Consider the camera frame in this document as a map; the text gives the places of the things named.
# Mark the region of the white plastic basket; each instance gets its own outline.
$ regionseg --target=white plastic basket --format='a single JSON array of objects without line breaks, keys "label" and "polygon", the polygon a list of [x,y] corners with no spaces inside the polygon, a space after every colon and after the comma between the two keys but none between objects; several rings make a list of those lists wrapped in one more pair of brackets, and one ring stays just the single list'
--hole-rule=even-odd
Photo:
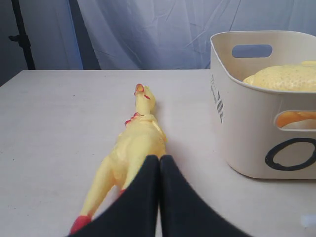
[{"label": "white plastic basket", "polygon": [[[235,58],[236,45],[268,44],[269,57]],[[224,32],[211,37],[213,122],[222,157],[237,172],[267,179],[316,179],[316,130],[282,129],[285,111],[316,111],[316,93],[274,91],[242,81],[259,70],[316,61],[316,37],[290,31]]]}]

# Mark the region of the white backdrop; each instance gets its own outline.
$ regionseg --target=white backdrop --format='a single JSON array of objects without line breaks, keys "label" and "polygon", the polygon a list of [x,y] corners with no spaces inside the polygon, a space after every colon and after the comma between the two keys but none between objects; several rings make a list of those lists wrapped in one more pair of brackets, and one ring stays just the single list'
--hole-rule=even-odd
[{"label": "white backdrop", "polygon": [[316,35],[316,0],[78,0],[102,69],[204,69],[222,31]]}]

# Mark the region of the yellow rubber chicken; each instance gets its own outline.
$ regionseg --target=yellow rubber chicken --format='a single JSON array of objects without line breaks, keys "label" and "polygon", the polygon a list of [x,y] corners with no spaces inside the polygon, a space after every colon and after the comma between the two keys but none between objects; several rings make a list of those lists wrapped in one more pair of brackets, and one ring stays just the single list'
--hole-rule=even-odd
[{"label": "yellow rubber chicken", "polygon": [[[273,90],[316,92],[316,61],[267,67],[247,77],[243,82]],[[316,119],[316,112],[285,112],[277,118],[276,124],[278,127],[284,127],[307,119]]]},{"label": "yellow rubber chicken", "polygon": [[114,185],[121,188],[120,194],[130,185],[147,155],[160,158],[166,153],[166,136],[151,114],[156,102],[154,95],[149,87],[141,84],[136,85],[134,95],[136,113],[125,122],[126,130],[119,135],[112,152],[101,162],[71,234],[91,222]]}]

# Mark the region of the table surface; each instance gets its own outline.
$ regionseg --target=table surface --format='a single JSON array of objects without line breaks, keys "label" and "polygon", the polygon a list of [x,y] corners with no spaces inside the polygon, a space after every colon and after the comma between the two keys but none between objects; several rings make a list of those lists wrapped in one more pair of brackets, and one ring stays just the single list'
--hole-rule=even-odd
[{"label": "table surface", "polygon": [[[94,173],[135,110],[137,83],[157,99],[167,152],[195,191],[254,237],[307,237],[313,181],[242,176],[220,156],[209,70],[23,71],[0,87],[2,236],[64,236]],[[116,198],[113,188],[97,215]],[[157,227],[157,236],[161,228]]]}]

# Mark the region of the black stand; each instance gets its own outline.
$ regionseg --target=black stand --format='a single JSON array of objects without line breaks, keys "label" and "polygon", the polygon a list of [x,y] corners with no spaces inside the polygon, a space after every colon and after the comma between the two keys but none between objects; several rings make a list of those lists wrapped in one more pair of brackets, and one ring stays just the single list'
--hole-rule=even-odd
[{"label": "black stand", "polygon": [[34,60],[31,52],[31,43],[29,37],[25,32],[21,8],[19,0],[11,0],[15,15],[16,24],[18,26],[19,34],[17,36],[9,36],[9,39],[14,42],[19,42],[19,46],[23,49],[26,64],[29,70],[35,70]]}]

